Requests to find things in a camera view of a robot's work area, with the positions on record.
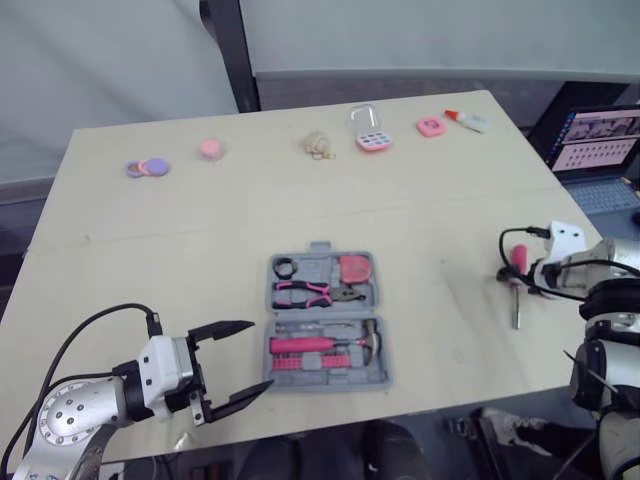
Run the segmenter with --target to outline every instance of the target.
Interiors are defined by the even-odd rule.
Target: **pliers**
[[[329,307],[333,302],[349,302],[351,300],[364,300],[361,292],[351,287],[331,288],[328,283],[313,283],[293,280],[290,282],[278,282],[273,284],[274,290],[308,290],[317,292],[319,297],[310,298],[304,302],[273,302],[272,307],[279,310],[292,308]]]

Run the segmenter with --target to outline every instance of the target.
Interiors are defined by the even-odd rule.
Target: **purple round object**
[[[138,168],[138,162],[129,162],[129,163],[127,163],[125,165],[125,167],[124,167],[124,171],[131,178],[140,178],[140,177],[142,177],[144,175],[144,173],[142,173],[140,171],[140,169]]]
[[[163,158],[150,158],[144,162],[144,168],[154,177],[161,177],[169,171],[169,162]]]

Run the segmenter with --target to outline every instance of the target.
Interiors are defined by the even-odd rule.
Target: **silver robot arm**
[[[528,277],[584,298],[585,340],[574,358],[573,400],[599,412],[605,478],[640,479],[640,242],[605,239],[587,250],[574,225],[552,222],[548,233],[547,255]]]
[[[120,378],[65,385],[40,410],[38,430],[13,478],[97,478],[102,452],[127,418]]]
[[[154,415],[166,418],[187,407],[196,425],[242,410],[272,382],[249,387],[211,408],[195,352],[202,340],[225,338],[252,325],[217,322],[190,330],[183,338],[154,335],[136,360],[113,369],[114,377],[53,391],[42,404],[33,444],[13,478],[97,479],[104,449],[118,428]]]

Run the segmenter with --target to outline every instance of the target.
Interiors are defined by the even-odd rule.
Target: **white glue bottle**
[[[447,117],[476,132],[484,133],[489,130],[489,120],[479,115],[468,115],[455,110],[445,110],[444,113]]]

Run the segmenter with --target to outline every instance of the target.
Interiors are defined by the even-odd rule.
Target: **tool kit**
[[[271,390],[348,392],[391,384],[378,282],[369,252],[275,255],[267,278],[264,378]]]

